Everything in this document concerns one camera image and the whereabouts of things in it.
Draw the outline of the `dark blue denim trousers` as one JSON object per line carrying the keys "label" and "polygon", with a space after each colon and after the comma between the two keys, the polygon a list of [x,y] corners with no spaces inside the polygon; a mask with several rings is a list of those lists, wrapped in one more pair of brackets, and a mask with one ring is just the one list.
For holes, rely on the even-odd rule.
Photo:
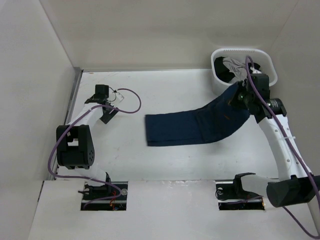
{"label": "dark blue denim trousers", "polygon": [[221,141],[249,119],[245,109],[230,105],[238,90],[235,83],[205,106],[188,111],[147,114],[144,118],[149,147],[201,145]]}

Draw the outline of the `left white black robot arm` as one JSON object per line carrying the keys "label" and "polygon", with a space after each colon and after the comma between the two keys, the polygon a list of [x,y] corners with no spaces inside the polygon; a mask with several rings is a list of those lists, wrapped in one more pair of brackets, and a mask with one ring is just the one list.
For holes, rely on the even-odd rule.
{"label": "left white black robot arm", "polygon": [[60,125],[56,129],[56,138],[74,124],[66,136],[57,146],[57,162],[59,166],[74,170],[89,180],[102,181],[95,187],[95,193],[100,199],[108,199],[112,195],[109,175],[98,167],[95,161],[95,148],[91,130],[101,121],[107,124],[117,113],[114,105],[108,101],[110,90],[108,85],[97,84],[93,96],[88,98],[82,111],[67,125]]}

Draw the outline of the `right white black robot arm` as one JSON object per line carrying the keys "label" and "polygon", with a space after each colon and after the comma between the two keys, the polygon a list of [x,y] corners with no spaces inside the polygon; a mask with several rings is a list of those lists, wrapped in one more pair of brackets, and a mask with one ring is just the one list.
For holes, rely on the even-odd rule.
{"label": "right white black robot arm", "polygon": [[276,208],[309,203],[320,188],[320,177],[313,175],[299,153],[283,102],[270,98],[269,77],[250,74],[237,85],[230,104],[254,116],[272,151],[278,177],[274,180],[251,172],[237,174],[233,194],[243,198],[249,192],[255,193],[267,197]]}

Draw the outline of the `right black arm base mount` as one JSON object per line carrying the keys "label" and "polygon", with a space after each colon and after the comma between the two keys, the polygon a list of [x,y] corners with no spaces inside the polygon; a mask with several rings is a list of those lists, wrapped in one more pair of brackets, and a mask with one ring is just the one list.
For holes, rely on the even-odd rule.
{"label": "right black arm base mount", "polygon": [[252,172],[236,174],[232,180],[215,181],[215,197],[220,211],[265,210],[263,197],[243,189],[242,177]]}

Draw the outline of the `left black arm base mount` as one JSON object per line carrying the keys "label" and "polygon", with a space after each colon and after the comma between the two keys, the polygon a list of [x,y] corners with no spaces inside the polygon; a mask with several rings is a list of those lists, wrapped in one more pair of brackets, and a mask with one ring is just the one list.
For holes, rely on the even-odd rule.
{"label": "left black arm base mount", "polygon": [[121,191],[109,185],[91,186],[87,183],[83,190],[81,211],[126,211],[128,197],[128,182],[113,182]]}

